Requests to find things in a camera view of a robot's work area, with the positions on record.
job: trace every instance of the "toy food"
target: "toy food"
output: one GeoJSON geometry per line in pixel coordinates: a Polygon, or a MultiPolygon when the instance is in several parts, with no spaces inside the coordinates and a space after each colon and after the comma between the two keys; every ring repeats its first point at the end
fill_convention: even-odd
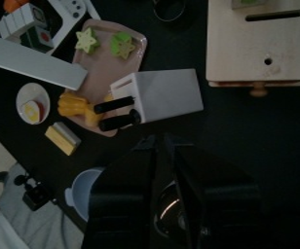
{"type": "Polygon", "coordinates": [[[132,36],[128,33],[119,32],[113,35],[112,53],[115,56],[128,59],[129,54],[135,49],[136,45],[132,43],[132,36]]]}
{"type": "Polygon", "coordinates": [[[88,104],[85,108],[85,125],[89,127],[98,126],[98,123],[104,117],[102,114],[96,114],[93,111],[93,104],[88,104]]]}
{"type": "Polygon", "coordinates": [[[76,49],[84,50],[86,53],[93,54],[96,48],[100,47],[101,44],[92,27],[88,27],[84,32],[77,32],[76,36],[78,38],[76,49]]]}
{"type": "Polygon", "coordinates": [[[76,115],[85,116],[85,125],[90,127],[98,126],[102,119],[102,114],[96,114],[93,111],[93,104],[90,104],[86,98],[77,96],[72,92],[65,92],[60,99],[60,114],[65,117],[76,115]]]}
{"type": "Polygon", "coordinates": [[[22,106],[22,112],[24,112],[26,121],[32,125],[36,125],[41,122],[44,109],[41,108],[40,104],[36,101],[32,100],[22,106]]]}
{"type": "Polygon", "coordinates": [[[29,0],[5,0],[4,9],[8,13],[13,13],[29,0]]]}
{"type": "Polygon", "coordinates": [[[85,98],[76,96],[70,92],[65,92],[60,99],[60,114],[65,117],[85,114],[88,101],[85,98]]]}

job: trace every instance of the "white box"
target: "white box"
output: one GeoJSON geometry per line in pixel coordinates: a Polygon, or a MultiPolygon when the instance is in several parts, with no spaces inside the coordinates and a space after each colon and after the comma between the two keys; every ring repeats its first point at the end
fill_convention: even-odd
{"type": "Polygon", "coordinates": [[[117,113],[135,109],[143,123],[204,110],[195,69],[132,73],[112,84],[112,93],[115,99],[135,97],[135,105],[117,113]]]}
{"type": "Polygon", "coordinates": [[[10,30],[5,18],[0,19],[0,38],[8,39],[10,37],[10,30]]]}
{"type": "Polygon", "coordinates": [[[9,14],[8,16],[4,17],[4,19],[5,19],[5,22],[8,24],[10,34],[14,36],[18,36],[20,29],[17,27],[13,15],[9,14]]]}
{"type": "Polygon", "coordinates": [[[46,18],[42,10],[32,4],[25,4],[21,7],[22,15],[28,28],[33,26],[41,26],[46,28],[46,18]]]}
{"type": "Polygon", "coordinates": [[[25,18],[24,18],[24,14],[22,14],[22,9],[17,9],[12,13],[12,15],[14,17],[14,21],[16,21],[16,25],[17,25],[18,29],[25,33],[26,32],[26,22],[25,22],[25,18]]]}

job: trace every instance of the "dark table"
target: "dark table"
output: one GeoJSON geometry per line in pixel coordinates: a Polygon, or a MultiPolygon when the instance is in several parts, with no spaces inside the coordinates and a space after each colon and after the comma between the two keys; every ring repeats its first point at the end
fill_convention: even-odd
{"type": "MultiPolygon", "coordinates": [[[[268,212],[300,213],[300,88],[272,88],[269,96],[253,98],[247,88],[209,87],[208,1],[189,1],[188,17],[177,25],[164,25],[156,19],[151,0],[93,2],[104,20],[119,22],[147,36],[149,46],[140,70],[196,68],[205,110],[131,127],[108,138],[60,116],[61,87],[0,69],[0,142],[36,180],[49,188],[78,226],[84,229],[85,222],[65,203],[65,189],[77,175],[119,159],[143,137],[167,132],[184,137],[255,177],[268,212]],[[18,91],[29,82],[44,85],[52,98],[52,113],[40,125],[26,124],[17,112],[18,91]],[[49,125],[58,121],[66,123],[82,140],[70,157],[45,137],[49,125]]],[[[72,61],[74,45],[76,36],[72,36],[54,55],[72,61]]],[[[159,172],[160,178],[171,180],[168,170],[161,167],[159,172]]]]}

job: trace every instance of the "butter block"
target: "butter block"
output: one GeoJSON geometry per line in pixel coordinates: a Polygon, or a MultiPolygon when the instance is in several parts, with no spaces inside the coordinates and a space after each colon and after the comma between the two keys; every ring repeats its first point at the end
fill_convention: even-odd
{"type": "Polygon", "coordinates": [[[76,136],[73,131],[69,129],[69,127],[62,122],[56,122],[53,126],[60,130],[60,132],[64,134],[64,136],[72,141],[72,143],[78,146],[81,143],[81,139],[76,136]]]}
{"type": "Polygon", "coordinates": [[[70,139],[64,135],[60,129],[53,125],[49,126],[45,135],[61,148],[61,150],[70,156],[76,151],[77,144],[70,141],[70,139]]]}

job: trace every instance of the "small bowl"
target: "small bowl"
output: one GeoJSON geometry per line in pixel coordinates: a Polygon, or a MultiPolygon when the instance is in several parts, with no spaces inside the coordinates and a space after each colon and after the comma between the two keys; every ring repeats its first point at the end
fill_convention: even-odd
{"type": "Polygon", "coordinates": [[[89,219],[89,197],[93,184],[102,173],[101,168],[92,168],[82,171],[76,177],[73,187],[65,190],[66,203],[76,208],[81,218],[89,219]]]}

